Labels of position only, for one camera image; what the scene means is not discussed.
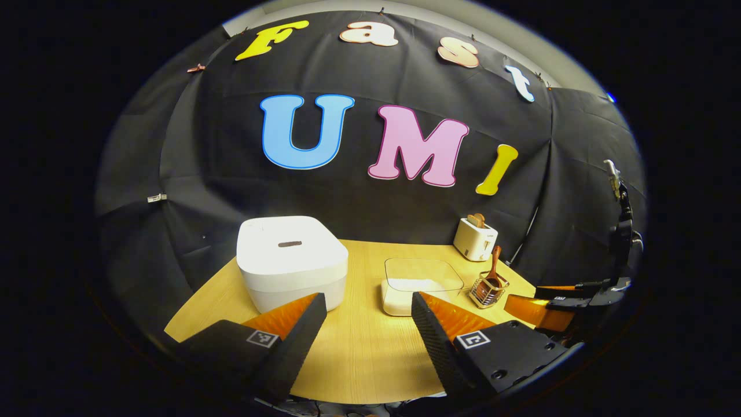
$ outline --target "black cloth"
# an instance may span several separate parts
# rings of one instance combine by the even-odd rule
[[[309,26],[272,44],[270,52],[234,61],[260,30],[303,19]],[[339,39],[349,23],[360,21],[389,24],[399,44]],[[440,58],[436,49],[444,36],[474,43],[479,67]],[[199,62],[207,70],[185,72]],[[535,102],[520,97],[504,65],[518,67],[530,80]],[[271,163],[262,151],[259,103],[279,94],[302,96],[293,144],[311,148],[322,120],[314,100],[327,93],[355,99],[336,157],[307,171]],[[368,175],[384,128],[377,111],[389,104],[413,109],[425,137],[443,119],[469,127],[454,186],[428,185],[420,176],[410,181],[404,173],[395,180]],[[477,194],[501,144],[515,147],[519,156],[494,196]],[[497,244],[507,260],[538,208],[515,269],[535,285],[596,280],[611,265],[607,234],[619,212],[602,164],[608,158],[623,172],[642,230],[646,194],[640,154],[606,98],[548,90],[511,57],[435,24],[375,12],[313,13],[228,40],[215,30],[158,71],[109,138],[96,209],[104,252],[116,260],[108,263],[111,286],[127,308],[141,310],[133,314],[145,328],[164,335],[164,324],[189,290],[200,288],[235,255],[239,225],[253,217],[315,217],[340,239],[452,244],[457,219],[479,212],[499,231]],[[398,156],[396,166],[404,171]],[[149,205],[147,222],[132,223],[143,214],[123,208],[158,193],[166,193],[167,200]],[[121,214],[113,215],[118,210]],[[123,242],[128,234],[138,236],[137,250],[109,243]],[[145,266],[158,263],[161,273],[144,273]],[[159,281],[144,289],[136,281],[144,276]],[[132,301],[136,288],[160,291],[161,305],[147,307],[145,296]],[[146,321],[147,315],[157,319]]]

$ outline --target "utensil holder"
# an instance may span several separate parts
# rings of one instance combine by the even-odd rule
[[[509,281],[504,279],[501,275],[496,274],[496,278],[487,279],[486,277],[488,275],[489,271],[481,272],[479,278],[473,283],[471,292],[468,293],[468,297],[470,297],[480,309],[487,309],[496,304],[509,286]]]

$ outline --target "pink letter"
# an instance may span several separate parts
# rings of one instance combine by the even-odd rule
[[[422,174],[422,181],[438,187],[451,187],[456,183],[453,171],[463,137],[468,126],[452,119],[445,119],[425,139],[419,129],[414,111],[399,105],[384,105],[378,114],[386,121],[378,161],[368,167],[368,175],[380,180],[393,180],[399,176],[396,152],[401,152],[404,169],[413,180],[430,158],[430,169]]]

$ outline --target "tabletop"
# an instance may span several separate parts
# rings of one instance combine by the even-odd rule
[[[452,245],[411,245],[340,240],[348,249],[345,298],[327,313],[290,393],[342,404],[381,404],[442,392],[435,368],[412,317],[382,310],[381,282],[389,258],[435,259],[448,262],[464,282],[451,302],[494,323],[513,320],[504,311],[509,294],[532,297],[535,287],[503,262],[496,271],[510,282],[497,304],[479,309],[467,289],[491,259],[472,262]],[[227,263],[173,316],[165,332],[181,342],[215,322],[242,323],[259,312],[250,299],[236,265]]]

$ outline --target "blue letter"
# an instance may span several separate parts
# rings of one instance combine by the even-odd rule
[[[262,126],[262,150],[268,159],[283,168],[314,169],[328,164],[339,151],[345,111],[355,105],[352,97],[325,94],[316,98],[322,108],[322,131],[319,144],[312,149],[298,149],[291,142],[293,114],[304,104],[300,96],[288,94],[262,100],[265,112]]]
[[[527,87],[528,85],[530,85],[530,82],[528,81],[528,79],[525,78],[524,75],[522,75],[522,71],[520,71],[519,68],[515,68],[510,65],[505,65],[505,69],[512,73],[512,80],[514,81],[514,86],[517,87],[517,92],[519,92],[519,95],[529,102],[534,102],[535,96],[533,96],[530,91],[528,91]]]

